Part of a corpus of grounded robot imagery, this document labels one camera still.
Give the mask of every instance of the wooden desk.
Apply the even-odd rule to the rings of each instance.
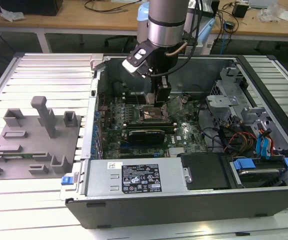
[[[230,3],[232,0],[221,0],[220,8],[226,3]],[[279,0],[280,7],[288,10],[288,0]],[[233,7],[227,8],[225,11],[232,14]],[[288,38],[288,21],[280,19],[279,22],[261,22],[258,19],[259,9],[250,9],[246,12],[244,18],[238,18],[239,28],[237,32],[232,35],[232,38],[238,35],[242,36],[267,36],[267,37],[285,37]],[[236,22],[234,18],[224,13],[224,19],[232,22]],[[220,21],[216,17],[216,25],[213,28],[212,33],[218,33],[220,30]]]
[[[220,9],[232,0],[221,0]],[[137,14],[139,4],[127,7],[128,11],[121,13],[97,13],[84,8],[85,0],[64,0],[57,16],[40,16],[26,14],[25,20],[9,22],[0,17],[1,32],[28,32],[35,33],[44,53],[51,52],[46,33],[62,34],[100,34],[100,35],[133,35],[137,34]],[[288,0],[279,0],[282,8],[288,10]],[[98,1],[94,8],[99,10],[121,6],[110,0]],[[239,18],[239,28],[232,35],[232,39],[281,41],[288,42],[288,21],[260,22],[259,10],[250,9],[244,18]],[[224,13],[226,20],[235,21]],[[220,31],[219,19],[215,24],[207,42],[212,43]]]
[[[84,7],[85,0],[64,0],[57,16],[26,14],[25,20],[9,22],[0,16],[1,32],[35,33],[43,53],[50,53],[46,33],[132,35],[137,34],[137,14],[140,4],[127,6],[126,12],[98,13]],[[125,3],[98,1],[94,8],[105,10],[122,6]]]

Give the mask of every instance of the metal bracket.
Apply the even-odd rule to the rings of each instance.
[[[92,71],[96,71],[100,68],[105,67],[104,54],[103,53],[94,53],[90,59],[90,68]]]
[[[245,124],[253,124],[263,113],[264,107],[245,107],[240,114]]]
[[[210,95],[207,96],[207,101],[213,108],[229,108],[240,104],[235,96]]]

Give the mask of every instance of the table leg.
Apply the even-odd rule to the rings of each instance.
[[[260,50],[260,45],[263,41],[257,41],[257,43],[254,45],[254,50]]]
[[[84,45],[85,44],[85,39],[84,39],[84,35],[83,34],[79,34],[79,44],[80,45]]]
[[[45,33],[42,31],[38,31],[36,32],[36,35],[40,44],[40,48],[42,49],[42,52],[45,54],[51,53],[52,48],[51,48],[50,42],[45,36]]]
[[[210,34],[206,40],[206,42],[203,44],[203,48],[201,51],[201,55],[210,55],[214,40],[217,38],[217,34]]]

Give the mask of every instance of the floor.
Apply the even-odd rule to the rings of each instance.
[[[38,39],[33,33],[4,32],[2,37],[15,49],[16,52],[40,53]],[[109,47],[104,46],[107,35],[84,35],[85,44],[80,45],[80,38],[76,34],[48,34],[51,48],[54,53],[121,53],[126,38],[115,39],[109,42]],[[254,50],[255,41],[232,40],[225,46],[223,54],[228,55],[273,55],[288,70],[288,42],[278,43],[263,41],[258,50]],[[131,51],[135,42],[130,43],[126,52]],[[211,54],[220,54],[222,43],[218,42]],[[0,76],[12,59],[13,52],[0,38]]]

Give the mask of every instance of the power supply label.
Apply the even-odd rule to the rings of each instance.
[[[122,192],[125,194],[162,192],[159,165],[123,165]]]

